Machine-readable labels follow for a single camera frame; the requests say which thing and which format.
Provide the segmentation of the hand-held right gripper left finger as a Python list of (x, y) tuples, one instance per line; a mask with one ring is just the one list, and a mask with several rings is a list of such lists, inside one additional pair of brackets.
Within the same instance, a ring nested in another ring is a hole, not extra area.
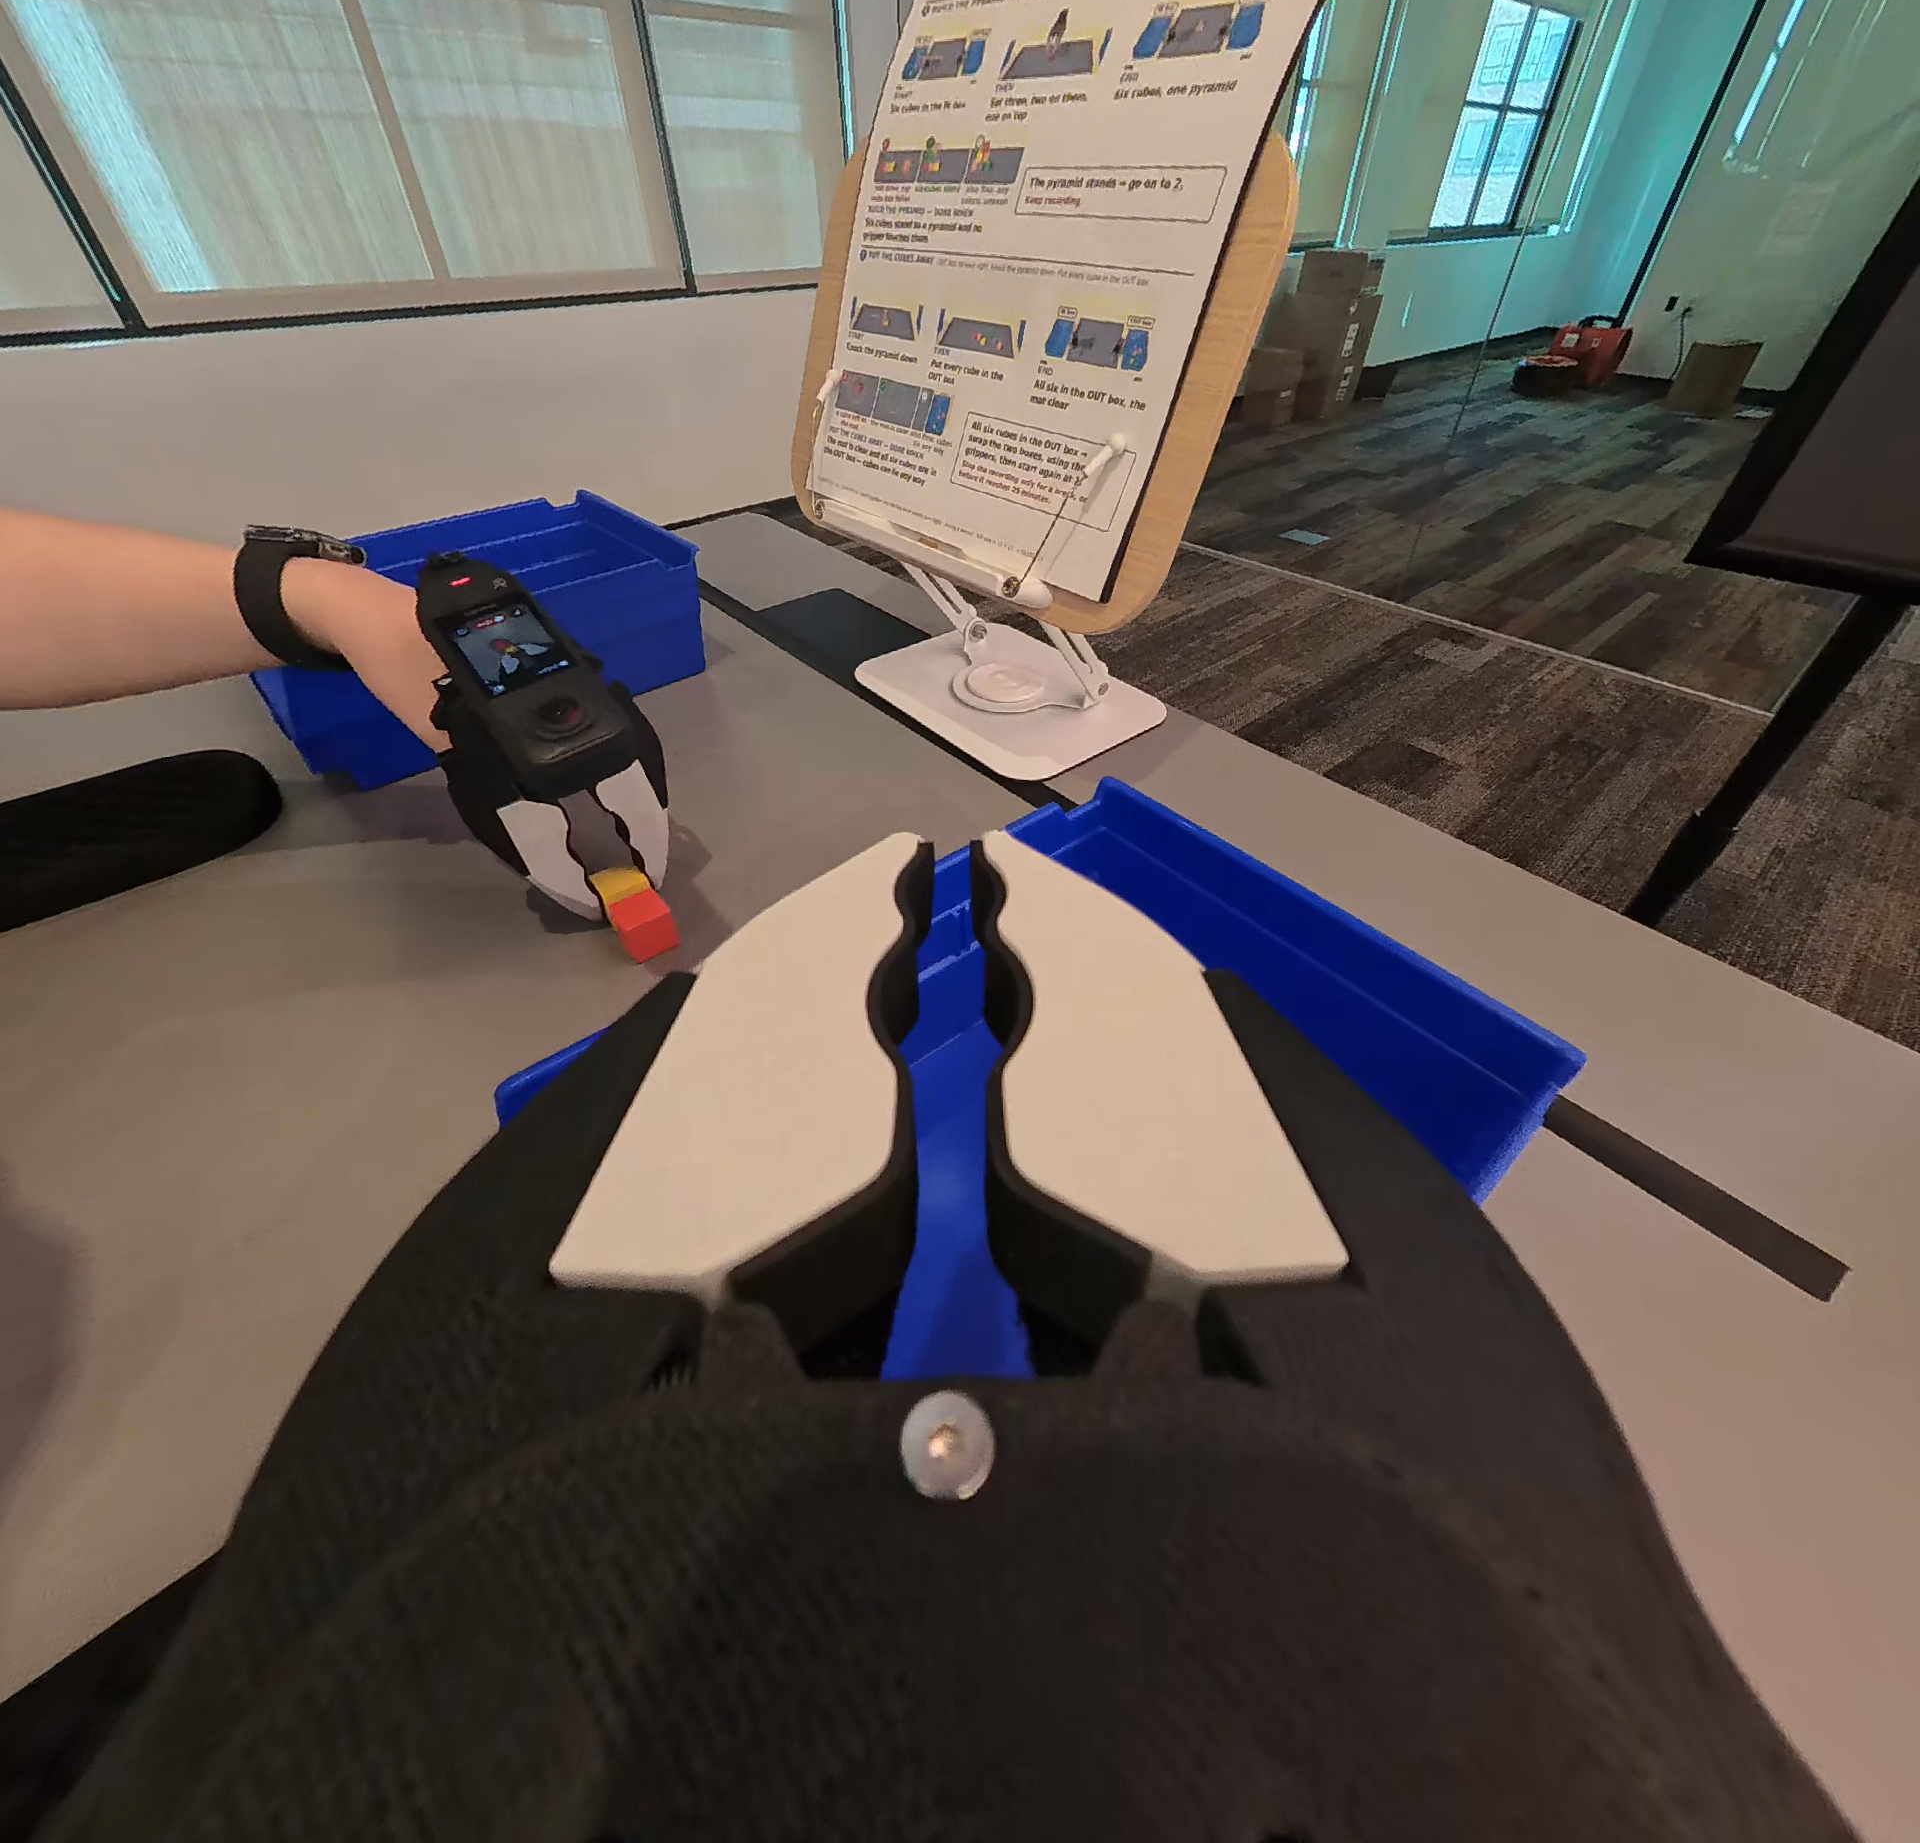
[(903, 1042), (929, 908), (932, 846), (896, 832), (714, 949), (549, 1277), (752, 1306), (800, 1354), (896, 1303), (917, 1234)]

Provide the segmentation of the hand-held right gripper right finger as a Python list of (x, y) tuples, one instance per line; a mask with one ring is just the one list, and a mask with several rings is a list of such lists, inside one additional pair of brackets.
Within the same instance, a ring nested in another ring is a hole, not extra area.
[(1233, 1294), (1347, 1283), (1231, 1020), (1259, 998), (1012, 832), (973, 844), (970, 885), (996, 1043), (988, 1246), (1035, 1375), (1090, 1374), (1137, 1307), (1212, 1343)]

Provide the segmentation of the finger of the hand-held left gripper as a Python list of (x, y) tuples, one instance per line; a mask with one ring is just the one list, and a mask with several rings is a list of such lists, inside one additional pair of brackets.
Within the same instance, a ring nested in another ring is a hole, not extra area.
[(629, 763), (602, 780), (600, 808), (617, 825), (635, 867), (657, 891), (666, 878), (670, 820), (647, 768)]
[(573, 854), (567, 839), (570, 825), (558, 803), (515, 800), (495, 813), (509, 858), (515, 858), (530, 888), (557, 908), (603, 925), (607, 908), (590, 872)]

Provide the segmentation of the blue plastic bin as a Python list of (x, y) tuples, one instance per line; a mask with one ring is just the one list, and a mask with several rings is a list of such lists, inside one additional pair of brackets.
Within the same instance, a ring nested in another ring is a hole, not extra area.
[[(1466, 1218), (1583, 1064), (1570, 1043), (1121, 780), (1103, 780), (1081, 805), (1050, 803), (1010, 834), (1133, 905), (1203, 966), (1245, 982), (1468, 1194), (1468, 1204), (1445, 1204), (1439, 1181), (1413, 1174), (1409, 1151), (1391, 1151), (1387, 1126), (1356, 1097), (1334, 1100), (1334, 1121), (1304, 1117), (1352, 1209), (1362, 1181), (1394, 1182), (1388, 1210), (1409, 1242), (1381, 1263), (1406, 1273), (1401, 1299), (1449, 1289), (1458, 1300), (1452, 1277), (1468, 1264), (1498, 1269), (1505, 1297), (1520, 1287), (1523, 1269), (1492, 1226), (1466, 1256)], [(1071, 1375), (1087, 1366), (1070, 1337), (1025, 1321), (989, 1259), (992, 1034), (970, 875), (966, 846), (935, 862), (917, 954), (918, 1018), (903, 1058), (918, 1227), (878, 1368), (885, 1379)]]
[[(561, 505), (527, 500), (388, 528), (357, 546), (370, 570), (405, 585), (436, 552), (500, 565), (637, 696), (706, 666), (696, 544), (592, 491)], [(316, 777), (374, 791), (434, 764), (354, 674), (269, 669), (252, 674), (252, 688)]]

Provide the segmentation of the person's left forearm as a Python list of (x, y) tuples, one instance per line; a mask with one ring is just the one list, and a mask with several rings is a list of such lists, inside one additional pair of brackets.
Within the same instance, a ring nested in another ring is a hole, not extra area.
[(234, 550), (1, 510), (1, 708), (53, 710), (268, 669)]

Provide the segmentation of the person's left hand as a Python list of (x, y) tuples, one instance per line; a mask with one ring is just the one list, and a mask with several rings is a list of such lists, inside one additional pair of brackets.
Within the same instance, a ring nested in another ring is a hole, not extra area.
[(450, 737), (434, 726), (442, 662), (420, 629), (418, 602), (401, 585), (338, 560), (291, 560), (281, 602), (299, 638), (343, 656), (370, 694), (432, 753)]

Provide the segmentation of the black wristwatch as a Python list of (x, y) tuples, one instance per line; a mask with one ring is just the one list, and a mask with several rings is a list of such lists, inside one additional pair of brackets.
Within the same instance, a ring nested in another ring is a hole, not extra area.
[(346, 674), (346, 656), (324, 649), (285, 606), (285, 568), (296, 560), (366, 565), (366, 550), (350, 539), (286, 525), (249, 525), (234, 555), (232, 594), (252, 641), (269, 660), (302, 673)]

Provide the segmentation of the black padded wrist rest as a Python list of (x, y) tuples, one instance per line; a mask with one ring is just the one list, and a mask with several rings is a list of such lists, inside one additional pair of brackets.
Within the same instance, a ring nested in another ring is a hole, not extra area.
[(188, 1569), (1, 1704), (1, 1839), (28, 1840), (151, 1682), (212, 1558)]
[(193, 749), (1, 803), (1, 929), (26, 927), (232, 854), (282, 814), (276, 777)]

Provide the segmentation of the large gridded window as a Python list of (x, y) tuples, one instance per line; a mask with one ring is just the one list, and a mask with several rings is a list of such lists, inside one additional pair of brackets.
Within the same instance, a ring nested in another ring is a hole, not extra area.
[(845, 0), (1, 0), (3, 338), (782, 290)]

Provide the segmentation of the printed instruction sheet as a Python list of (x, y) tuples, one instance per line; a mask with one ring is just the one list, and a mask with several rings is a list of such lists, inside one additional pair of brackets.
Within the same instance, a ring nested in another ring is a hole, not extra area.
[(1103, 600), (1322, 0), (912, 0), (803, 487), (861, 539)]

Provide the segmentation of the large cardboard box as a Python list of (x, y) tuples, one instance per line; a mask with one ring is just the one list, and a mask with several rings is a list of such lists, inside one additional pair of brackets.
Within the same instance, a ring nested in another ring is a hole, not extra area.
[(1269, 343), (1295, 349), (1302, 373), (1295, 390), (1297, 423), (1341, 416), (1356, 395), (1380, 318), (1380, 293), (1286, 293), (1271, 318)]

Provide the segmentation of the red air mover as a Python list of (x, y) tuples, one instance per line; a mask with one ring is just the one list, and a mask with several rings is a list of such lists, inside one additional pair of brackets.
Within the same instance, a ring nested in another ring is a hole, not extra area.
[(1569, 322), (1543, 349), (1514, 363), (1510, 390), (1525, 399), (1602, 390), (1620, 373), (1632, 338), (1634, 327), (1616, 314)]

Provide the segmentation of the single cardboard box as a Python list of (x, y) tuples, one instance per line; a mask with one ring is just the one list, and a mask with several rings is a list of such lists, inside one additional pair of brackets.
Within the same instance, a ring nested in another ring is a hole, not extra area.
[(1731, 416), (1764, 343), (1700, 341), (1678, 360), (1663, 407), (1679, 416)]

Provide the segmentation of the dark display panel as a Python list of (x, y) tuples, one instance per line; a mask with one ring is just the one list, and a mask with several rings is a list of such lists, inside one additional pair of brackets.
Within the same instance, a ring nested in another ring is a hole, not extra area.
[(1688, 562), (1915, 606), (1915, 190), (1752, 439)]

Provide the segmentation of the small far window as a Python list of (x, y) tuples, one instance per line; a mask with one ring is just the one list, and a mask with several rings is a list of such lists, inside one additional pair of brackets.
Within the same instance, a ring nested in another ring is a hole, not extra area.
[(1577, 37), (1578, 20), (1570, 13), (1494, 0), (1426, 235), (1517, 229)]

